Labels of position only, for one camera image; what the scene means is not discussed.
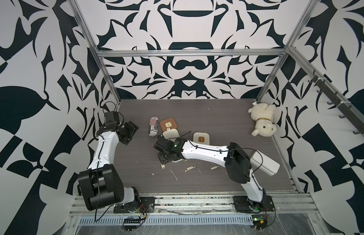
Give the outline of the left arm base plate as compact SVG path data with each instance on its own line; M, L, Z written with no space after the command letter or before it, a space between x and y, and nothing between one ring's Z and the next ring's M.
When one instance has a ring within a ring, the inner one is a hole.
M114 213L148 213L155 208L155 197L140 197L134 202L118 204L114 207Z

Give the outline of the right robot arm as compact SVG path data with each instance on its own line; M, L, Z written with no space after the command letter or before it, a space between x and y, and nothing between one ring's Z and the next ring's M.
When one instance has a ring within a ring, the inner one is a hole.
M193 159L222 166L226 169L228 177L242 186L251 203L263 203L265 192L254 176L259 167L253 169L250 156L236 143L230 143L228 146L210 146L185 138L172 141L159 136L154 149L158 151L158 158L162 164Z

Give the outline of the brown nail kit case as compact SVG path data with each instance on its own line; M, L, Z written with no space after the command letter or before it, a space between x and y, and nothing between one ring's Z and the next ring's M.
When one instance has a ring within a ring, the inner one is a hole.
M178 128L176 121L172 117L162 120L160 122L160 127L162 132Z

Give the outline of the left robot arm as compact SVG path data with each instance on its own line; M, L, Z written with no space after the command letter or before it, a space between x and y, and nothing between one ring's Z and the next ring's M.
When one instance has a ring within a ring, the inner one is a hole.
M131 121L125 122L120 112L106 112L104 117L105 122L96 133L94 158L78 175L79 187L89 211L115 204L133 211L141 206L138 190L123 185L114 167L114 156L117 145L128 145L139 128Z

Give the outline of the cream nail kit case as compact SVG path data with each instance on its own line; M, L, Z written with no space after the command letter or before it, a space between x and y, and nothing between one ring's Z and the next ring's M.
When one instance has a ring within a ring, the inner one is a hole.
M193 142L203 145L210 145L210 136L206 132L195 132L193 134Z
M162 160L162 164L166 164L168 162L180 162L183 159L177 154L173 154L171 153L171 148L172 148L172 144L169 143L169 141L171 142L175 142L176 138L180 137L180 134L178 132L177 129L171 129L168 131L163 132L162 136L167 140L167 147L166 150L164 151L164 157Z

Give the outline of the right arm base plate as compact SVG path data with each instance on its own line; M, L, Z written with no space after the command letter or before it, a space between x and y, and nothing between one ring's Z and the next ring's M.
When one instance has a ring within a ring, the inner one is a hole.
M247 196L234 196L233 204L235 210L242 213L257 214L275 211L275 204L267 194L263 195L261 202L251 201Z

